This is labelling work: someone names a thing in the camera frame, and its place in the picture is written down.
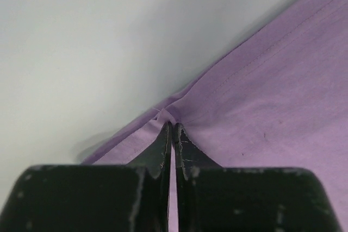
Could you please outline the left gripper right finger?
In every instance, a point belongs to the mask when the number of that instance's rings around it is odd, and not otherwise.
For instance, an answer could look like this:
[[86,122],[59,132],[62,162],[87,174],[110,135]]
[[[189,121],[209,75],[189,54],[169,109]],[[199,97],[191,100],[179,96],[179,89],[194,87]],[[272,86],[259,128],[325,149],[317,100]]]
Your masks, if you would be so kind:
[[341,231],[318,178],[304,168],[225,168],[183,125],[173,129],[179,231]]

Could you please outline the purple t shirt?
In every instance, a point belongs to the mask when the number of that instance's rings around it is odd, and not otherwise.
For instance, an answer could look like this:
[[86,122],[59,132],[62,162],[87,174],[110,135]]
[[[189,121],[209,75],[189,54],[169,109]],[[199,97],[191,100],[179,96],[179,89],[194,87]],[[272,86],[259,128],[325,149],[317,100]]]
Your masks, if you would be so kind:
[[347,230],[347,0],[298,0],[85,162],[130,162],[167,121],[224,166],[313,171]]

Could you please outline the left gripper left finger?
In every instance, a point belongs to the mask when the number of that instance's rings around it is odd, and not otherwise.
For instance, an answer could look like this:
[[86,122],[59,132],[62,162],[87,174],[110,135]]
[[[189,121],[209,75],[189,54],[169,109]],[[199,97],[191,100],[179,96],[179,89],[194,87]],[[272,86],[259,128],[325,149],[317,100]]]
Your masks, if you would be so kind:
[[172,124],[125,165],[36,165],[4,206],[5,231],[167,231]]

